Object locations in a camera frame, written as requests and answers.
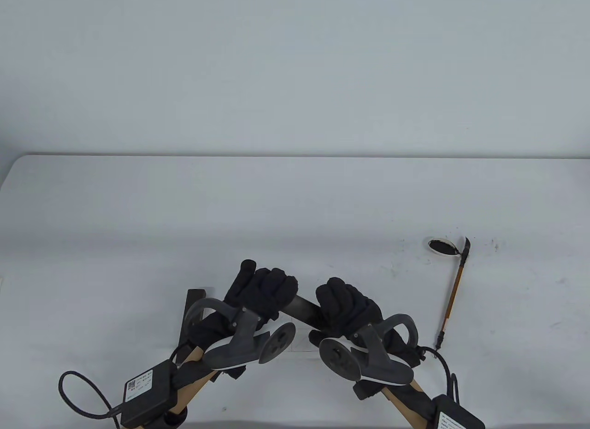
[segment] robotic arm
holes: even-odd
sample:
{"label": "robotic arm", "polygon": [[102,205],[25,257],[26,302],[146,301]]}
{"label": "robotic arm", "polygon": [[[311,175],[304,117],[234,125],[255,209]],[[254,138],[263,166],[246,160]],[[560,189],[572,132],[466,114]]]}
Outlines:
{"label": "robotic arm", "polygon": [[[238,378],[248,364],[267,363],[289,347],[295,325],[268,324],[282,311],[315,329],[309,338],[319,347],[322,361],[335,374],[354,382],[360,400],[383,393],[413,429],[444,427],[441,418],[467,429],[484,428],[461,408],[452,389],[432,400],[413,379],[413,368],[425,359],[426,350],[440,355],[418,346],[411,317],[396,314],[383,320],[373,300],[336,278],[316,290],[318,306],[296,295],[294,277],[279,269],[255,267],[252,260],[242,262],[223,302],[201,299],[187,310],[183,330],[193,349],[181,366],[167,360],[127,381],[124,401],[114,408],[86,377],[65,372],[59,379],[63,400],[85,417],[113,418],[117,427],[116,415],[121,414],[121,424],[127,429],[176,429],[186,420],[186,406],[207,382],[215,381],[222,372]],[[198,321],[205,308],[215,312]],[[394,330],[400,325],[407,328],[407,342]],[[440,360],[448,379],[448,366]],[[68,374],[90,383],[110,411],[98,416],[76,408],[63,391]]]}

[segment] glove finger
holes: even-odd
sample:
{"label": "glove finger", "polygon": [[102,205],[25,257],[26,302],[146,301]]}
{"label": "glove finger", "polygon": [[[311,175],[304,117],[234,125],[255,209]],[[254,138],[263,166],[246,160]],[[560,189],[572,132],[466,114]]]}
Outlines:
{"label": "glove finger", "polygon": [[283,309],[283,307],[293,302],[295,295],[297,295],[297,290],[299,290],[297,279],[293,276],[285,277],[281,286],[274,293],[274,299],[278,308]]}
{"label": "glove finger", "polygon": [[285,271],[273,268],[263,280],[260,281],[260,292],[269,298],[274,297],[275,292],[285,280]]}
{"label": "glove finger", "polygon": [[316,288],[316,298],[320,303],[320,309],[326,319],[331,322],[340,313],[340,306],[334,294],[332,293],[330,286],[327,284],[321,284]]}
{"label": "glove finger", "polygon": [[314,345],[315,347],[320,347],[320,343],[322,342],[322,340],[324,338],[327,338],[328,336],[326,334],[324,334],[323,332],[320,332],[318,330],[312,329],[309,332],[309,342]]}
{"label": "glove finger", "polygon": [[262,284],[264,278],[270,274],[270,269],[268,268],[260,268],[257,269],[254,275],[252,275],[251,284],[256,287],[259,287]]}
{"label": "glove finger", "polygon": [[228,303],[228,305],[237,306],[233,303],[236,302],[236,298],[240,295],[240,292],[248,285],[255,271],[256,262],[249,259],[244,260],[240,265],[240,272],[236,275],[234,283],[231,284],[230,289],[225,295],[224,302]]}
{"label": "glove finger", "polygon": [[350,297],[350,308],[348,309],[350,316],[356,316],[362,311],[365,311],[367,308],[367,300],[368,298],[365,297],[357,288],[352,286],[351,284],[346,284],[346,292]]}
{"label": "glove finger", "polygon": [[349,290],[352,286],[345,284],[341,279],[336,277],[328,280],[328,286],[330,286],[332,294],[340,306],[340,315],[348,316],[354,309],[354,299]]}
{"label": "glove finger", "polygon": [[383,320],[381,309],[373,300],[363,296],[355,287],[348,286],[354,297],[354,309],[348,314],[348,320],[343,325],[343,332],[346,336],[350,336],[366,324],[378,323]]}

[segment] black strap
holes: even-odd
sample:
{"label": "black strap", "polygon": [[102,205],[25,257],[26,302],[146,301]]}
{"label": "black strap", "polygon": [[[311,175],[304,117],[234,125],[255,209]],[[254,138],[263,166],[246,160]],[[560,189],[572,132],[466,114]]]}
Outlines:
{"label": "black strap", "polygon": [[161,416],[143,425],[145,429],[177,429],[186,420],[188,410],[184,408],[180,414],[164,412]]}
{"label": "black strap", "polygon": [[171,378],[172,389],[178,391],[179,389],[208,376],[211,372],[213,371],[202,361],[188,361],[173,374]]}
{"label": "black strap", "polygon": [[[365,400],[366,398],[379,393],[383,387],[384,385],[381,383],[362,380],[357,382],[352,389],[359,400]],[[426,421],[434,421],[436,404],[430,399],[430,397],[428,397],[428,395],[426,395],[426,393],[414,389],[411,385],[387,386],[387,389],[389,389],[391,393],[394,394],[394,396],[396,396],[408,409],[413,410]]]}

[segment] black cable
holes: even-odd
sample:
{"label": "black cable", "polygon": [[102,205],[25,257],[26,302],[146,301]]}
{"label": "black cable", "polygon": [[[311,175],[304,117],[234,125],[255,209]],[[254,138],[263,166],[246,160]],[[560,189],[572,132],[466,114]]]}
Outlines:
{"label": "black cable", "polygon": [[445,377],[447,378],[447,397],[459,404],[459,383],[457,382],[457,376],[455,373],[451,374],[451,370],[448,368],[447,362],[436,349],[432,349],[432,347],[428,346],[422,346],[421,349],[428,353],[434,354],[434,357],[441,362]]}
{"label": "black cable", "polygon": [[[65,395],[64,392],[64,379],[67,376],[76,376],[78,378],[81,378],[82,380],[84,380],[86,383],[88,383],[88,385],[90,385],[90,387],[92,389],[94,389],[94,391],[99,394],[100,399],[105,403],[105,405],[107,406],[107,408],[109,409],[109,412],[107,412],[106,414],[91,414],[90,412],[86,412],[83,411],[82,409],[80,409],[78,406],[76,406],[74,403],[72,403],[72,401],[67,397],[67,395]],[[63,374],[61,374],[61,377],[59,377],[59,382],[57,383],[57,390],[59,391],[59,395],[61,396],[61,399],[70,407],[70,409],[72,409],[76,414],[81,415],[83,417],[86,418],[91,418],[93,420],[105,420],[106,418],[112,418],[112,420],[114,421],[114,425],[117,429],[121,429],[117,417],[117,414],[121,413],[121,404],[118,406],[115,406],[114,408],[110,405],[109,400],[107,400],[107,398],[105,397],[105,394],[103,394],[100,389],[97,387],[97,385],[95,385],[94,383],[92,383],[92,381],[90,381],[90,379],[88,379],[87,377],[83,376],[82,374],[80,374],[80,372],[76,372],[75,370],[68,370],[66,372],[64,372]]]}
{"label": "black cable", "polygon": [[174,361],[174,357],[178,354],[178,351],[183,349],[183,347],[188,346],[189,344],[190,344],[190,342],[187,340],[184,343],[181,343],[180,345],[178,345],[177,348],[174,349],[174,351],[172,351],[172,353],[170,355],[170,361]]}

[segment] wooden stick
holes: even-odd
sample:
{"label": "wooden stick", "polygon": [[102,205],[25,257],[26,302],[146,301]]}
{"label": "wooden stick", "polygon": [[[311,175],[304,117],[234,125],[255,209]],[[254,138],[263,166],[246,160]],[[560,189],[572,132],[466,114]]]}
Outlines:
{"label": "wooden stick", "polygon": [[[423,392],[420,385],[415,381],[412,380],[410,383],[411,387],[416,389],[417,391]],[[400,401],[389,389],[383,388],[381,389],[383,395],[387,397],[387,399],[394,404],[396,408],[400,411],[400,413],[404,416],[407,420],[409,425],[413,427],[413,429],[426,429],[426,425],[428,421],[425,418],[421,417],[419,414],[414,412],[413,410],[409,409],[404,403]]]}
{"label": "wooden stick", "polygon": [[457,276],[455,277],[455,283],[453,283],[453,290],[451,290],[451,296],[448,299],[447,310],[444,313],[444,321],[442,322],[441,330],[444,332],[447,329],[447,322],[451,318],[451,311],[453,311],[453,305],[455,304],[455,297],[457,296],[457,290],[459,289],[459,282],[461,282],[461,276],[463,275],[463,266],[459,267]]}
{"label": "wooden stick", "polygon": [[[183,364],[188,361],[199,361],[203,357],[203,350],[200,347],[196,347],[189,355]],[[178,390],[178,401],[177,405],[170,409],[173,414],[180,414],[183,409],[189,404],[198,392],[203,389],[203,386],[215,375],[217,371],[214,370],[208,376],[198,379],[194,383],[185,386]],[[143,426],[138,426],[136,429],[143,429]]]}

